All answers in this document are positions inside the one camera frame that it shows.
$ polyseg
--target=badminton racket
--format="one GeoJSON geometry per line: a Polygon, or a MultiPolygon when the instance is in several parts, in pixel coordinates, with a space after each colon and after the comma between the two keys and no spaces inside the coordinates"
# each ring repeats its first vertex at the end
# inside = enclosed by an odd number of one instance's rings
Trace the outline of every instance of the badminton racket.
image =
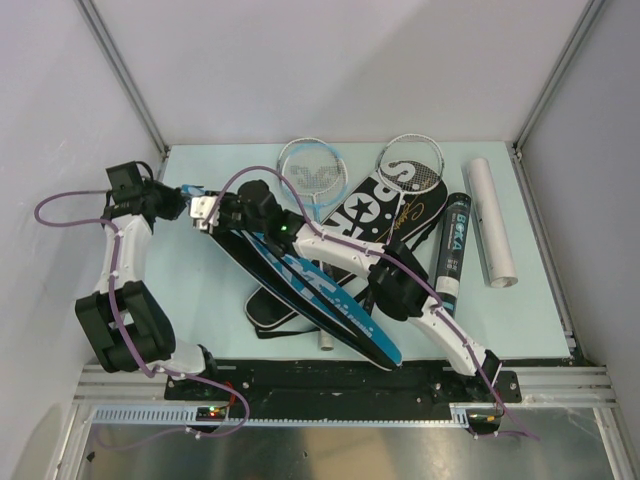
{"type": "MultiPolygon", "coordinates": [[[[433,190],[442,180],[444,156],[440,146],[430,137],[406,133],[387,143],[376,160],[380,181],[398,192],[398,204],[389,227],[387,245],[396,229],[396,220],[405,195],[421,195],[433,190]]],[[[364,310],[371,314],[374,299],[371,292],[364,300],[364,310]]]]}
{"type": "MultiPolygon", "coordinates": [[[[313,220],[320,223],[320,210],[340,201],[347,193],[347,167],[338,151],[317,138],[299,138],[289,142],[278,157],[278,171],[291,182],[305,208],[313,212],[313,220]]],[[[293,194],[280,181],[280,188],[291,199],[293,194]]],[[[331,276],[331,267],[320,264],[331,276]]],[[[333,337],[320,330],[321,350],[333,350],[333,337]]]]}

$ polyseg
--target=white wall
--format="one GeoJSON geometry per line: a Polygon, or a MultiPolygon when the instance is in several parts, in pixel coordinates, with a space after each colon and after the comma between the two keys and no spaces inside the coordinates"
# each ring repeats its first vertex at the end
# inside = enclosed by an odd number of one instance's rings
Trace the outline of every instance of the white wall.
{"type": "MultiPolygon", "coordinates": [[[[106,187],[105,166],[159,159],[71,0],[3,2],[0,79],[0,478],[33,480],[91,357],[73,302],[95,284],[104,240],[98,227],[42,227],[32,210],[106,187]]],[[[102,202],[46,214],[95,216],[102,202]]]]}
{"type": "Polygon", "coordinates": [[[579,339],[640,450],[640,2],[610,2],[524,161],[579,339]]]}
{"type": "Polygon", "coordinates": [[[587,0],[98,0],[170,144],[513,140],[587,0]]]}

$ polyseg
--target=white cylinder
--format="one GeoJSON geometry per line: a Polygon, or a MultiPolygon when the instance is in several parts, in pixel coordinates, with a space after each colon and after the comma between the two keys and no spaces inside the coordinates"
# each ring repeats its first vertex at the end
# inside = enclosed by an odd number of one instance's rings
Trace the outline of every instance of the white cylinder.
{"type": "Polygon", "coordinates": [[[491,286],[505,288],[515,285],[518,283],[516,266],[489,162],[485,158],[472,160],[467,166],[467,175],[491,286]]]}
{"type": "Polygon", "coordinates": [[[323,352],[330,352],[333,350],[333,337],[324,330],[320,330],[318,333],[318,347],[323,352]]]}

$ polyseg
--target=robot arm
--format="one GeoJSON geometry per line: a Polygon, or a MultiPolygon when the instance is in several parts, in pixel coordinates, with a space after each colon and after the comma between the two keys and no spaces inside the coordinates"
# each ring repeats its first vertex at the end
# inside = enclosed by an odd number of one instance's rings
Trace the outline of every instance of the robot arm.
{"type": "Polygon", "coordinates": [[[318,236],[299,215],[283,211],[269,196],[264,182],[247,182],[241,187],[239,197],[229,198],[227,201],[230,203],[221,206],[208,222],[207,217],[216,201],[215,194],[194,199],[189,213],[194,220],[194,227],[203,232],[213,233],[224,228],[259,231],[265,234],[267,244],[276,255],[289,253],[326,262],[367,279],[380,310],[396,320],[409,320],[445,351],[456,372],[466,376],[478,375],[471,350],[487,377],[496,378],[500,369],[497,357],[471,340],[449,313],[438,307],[437,301],[414,279],[375,255],[385,253],[396,258],[426,282],[427,273],[404,243],[391,242],[385,245],[362,242],[325,231],[321,225],[314,224],[316,230],[326,232],[326,236],[318,236]],[[243,207],[241,197],[252,199],[251,210],[243,207]],[[264,208],[256,209],[256,204],[264,205],[264,208]],[[233,210],[231,215],[228,214],[229,207],[233,210]],[[247,221],[248,217],[252,217],[251,222],[247,221]],[[353,244],[364,251],[349,246],[353,244]]]}
{"type": "Polygon", "coordinates": [[[144,284],[146,254],[156,218],[177,218],[186,201],[179,190],[143,179],[134,162],[107,170],[113,205],[103,218],[120,229],[117,264],[112,265],[115,233],[105,229],[107,247],[100,279],[94,292],[76,301],[76,315],[100,361],[108,372],[134,371],[138,366],[114,325],[108,290],[115,271],[115,293],[120,313],[131,322],[126,326],[136,349],[149,368],[164,367],[183,373],[201,373],[213,368],[209,352],[175,338],[171,322],[144,284]]]}

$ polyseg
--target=black mounting plate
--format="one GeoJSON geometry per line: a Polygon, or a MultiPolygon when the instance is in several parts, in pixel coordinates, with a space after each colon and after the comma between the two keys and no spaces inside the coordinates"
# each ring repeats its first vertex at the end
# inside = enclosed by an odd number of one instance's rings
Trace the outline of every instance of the black mounting plate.
{"type": "MultiPolygon", "coordinates": [[[[449,420],[450,403],[493,403],[478,393],[477,379],[448,369],[444,361],[407,361],[386,372],[361,361],[216,360],[214,380],[229,382],[251,407],[253,419],[394,421],[449,420]]],[[[520,403],[515,372],[501,371],[501,398],[520,403]]],[[[167,382],[165,400],[229,400],[227,392],[189,380],[167,382]]],[[[242,417],[235,402],[232,417],[242,417]]]]}

